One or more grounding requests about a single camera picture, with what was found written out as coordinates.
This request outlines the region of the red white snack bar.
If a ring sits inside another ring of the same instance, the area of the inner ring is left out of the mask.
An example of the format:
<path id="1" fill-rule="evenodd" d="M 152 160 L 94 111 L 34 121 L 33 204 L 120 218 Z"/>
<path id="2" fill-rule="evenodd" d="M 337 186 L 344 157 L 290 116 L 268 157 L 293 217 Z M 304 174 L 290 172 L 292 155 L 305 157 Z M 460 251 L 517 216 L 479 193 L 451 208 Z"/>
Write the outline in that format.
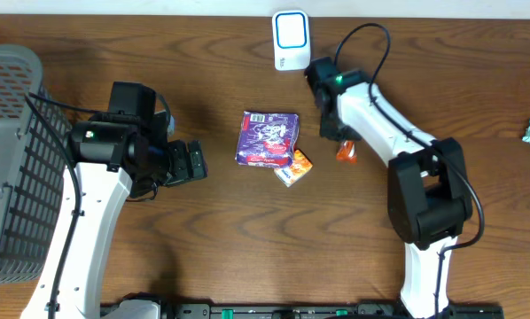
<path id="1" fill-rule="evenodd" d="M 355 164 L 357 162 L 355 142 L 351 140 L 343 141 L 340 144 L 336 159 L 340 162 Z"/>

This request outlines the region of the small orange box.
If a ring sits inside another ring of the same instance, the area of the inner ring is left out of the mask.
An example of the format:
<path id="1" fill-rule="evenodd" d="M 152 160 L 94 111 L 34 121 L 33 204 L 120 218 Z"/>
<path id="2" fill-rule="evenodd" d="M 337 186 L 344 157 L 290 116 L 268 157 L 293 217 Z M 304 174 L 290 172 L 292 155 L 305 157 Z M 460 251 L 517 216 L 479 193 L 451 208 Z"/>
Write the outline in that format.
<path id="1" fill-rule="evenodd" d="M 286 187 L 291 187 L 306 175 L 312 167 L 313 163 L 308 157 L 301 150 L 296 150 L 292 164 L 288 167 L 276 168 L 274 173 Z"/>

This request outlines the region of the purple snack bag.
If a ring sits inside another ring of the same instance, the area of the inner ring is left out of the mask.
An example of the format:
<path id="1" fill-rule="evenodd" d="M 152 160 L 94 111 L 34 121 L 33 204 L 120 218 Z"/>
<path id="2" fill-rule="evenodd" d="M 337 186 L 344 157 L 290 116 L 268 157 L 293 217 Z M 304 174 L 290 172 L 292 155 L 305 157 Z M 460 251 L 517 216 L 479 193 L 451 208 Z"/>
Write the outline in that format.
<path id="1" fill-rule="evenodd" d="M 235 160 L 239 165 L 284 168 L 292 164 L 300 130 L 296 113 L 245 111 Z"/>

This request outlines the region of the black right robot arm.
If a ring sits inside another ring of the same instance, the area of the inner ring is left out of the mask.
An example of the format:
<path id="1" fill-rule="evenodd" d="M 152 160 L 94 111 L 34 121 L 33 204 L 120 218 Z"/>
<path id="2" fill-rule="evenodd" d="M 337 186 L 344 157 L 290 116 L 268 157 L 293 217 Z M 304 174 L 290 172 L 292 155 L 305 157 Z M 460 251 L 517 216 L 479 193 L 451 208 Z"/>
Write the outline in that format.
<path id="1" fill-rule="evenodd" d="M 412 318 L 442 317 L 450 248 L 472 217 L 461 145 L 418 129 L 364 73 L 342 73 L 329 57 L 311 61 L 304 75 L 321 111 L 320 135 L 363 140 L 386 165 L 387 213 L 405 244 L 405 311 Z"/>

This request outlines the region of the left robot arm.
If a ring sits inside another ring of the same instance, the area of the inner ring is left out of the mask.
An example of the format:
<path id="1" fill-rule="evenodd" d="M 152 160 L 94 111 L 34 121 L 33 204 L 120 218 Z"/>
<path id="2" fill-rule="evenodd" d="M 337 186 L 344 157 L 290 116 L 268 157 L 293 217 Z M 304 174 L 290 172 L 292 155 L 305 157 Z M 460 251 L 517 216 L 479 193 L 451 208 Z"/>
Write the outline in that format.
<path id="1" fill-rule="evenodd" d="M 164 97 L 115 82 L 107 111 L 92 111 L 52 138 L 66 163 L 57 224 L 24 318 L 99 318 L 105 267 L 121 209 L 150 201 L 160 188 L 207 177 L 197 140 L 170 141 L 175 130 Z"/>

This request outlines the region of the white barcode scanner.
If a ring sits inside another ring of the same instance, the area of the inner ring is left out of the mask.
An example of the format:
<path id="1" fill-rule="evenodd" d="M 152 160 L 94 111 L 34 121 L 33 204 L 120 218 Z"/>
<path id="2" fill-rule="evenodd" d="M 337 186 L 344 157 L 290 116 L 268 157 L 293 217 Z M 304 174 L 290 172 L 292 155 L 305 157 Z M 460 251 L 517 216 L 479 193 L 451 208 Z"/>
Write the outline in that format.
<path id="1" fill-rule="evenodd" d="M 275 69 L 306 69 L 311 59 L 308 15 L 302 10 L 280 11 L 273 15 L 271 24 Z"/>

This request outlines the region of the grey plastic mesh basket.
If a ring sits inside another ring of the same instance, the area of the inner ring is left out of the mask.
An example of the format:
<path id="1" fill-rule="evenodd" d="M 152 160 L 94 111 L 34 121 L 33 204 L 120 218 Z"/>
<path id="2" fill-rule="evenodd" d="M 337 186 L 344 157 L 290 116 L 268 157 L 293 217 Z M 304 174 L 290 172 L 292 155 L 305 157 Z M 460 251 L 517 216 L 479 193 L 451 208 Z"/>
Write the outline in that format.
<path id="1" fill-rule="evenodd" d="M 0 284 L 40 276 L 61 205 L 65 162 L 34 106 L 57 136 L 71 129 L 50 104 L 43 66 L 28 48 L 0 44 Z"/>

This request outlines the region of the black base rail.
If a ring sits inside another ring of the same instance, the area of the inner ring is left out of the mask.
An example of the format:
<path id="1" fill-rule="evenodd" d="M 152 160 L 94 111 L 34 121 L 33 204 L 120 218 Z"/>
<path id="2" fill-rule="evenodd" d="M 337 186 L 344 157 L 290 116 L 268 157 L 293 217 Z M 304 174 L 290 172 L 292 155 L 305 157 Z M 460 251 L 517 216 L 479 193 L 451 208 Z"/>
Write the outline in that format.
<path id="1" fill-rule="evenodd" d="M 410 318 L 400 303 L 363 302 L 337 306 L 211 306 L 208 304 L 180 304 L 162 307 L 162 318 L 170 319 L 271 319 L 271 318 Z M 440 318 L 504 319 L 500 306 L 450 305 Z"/>

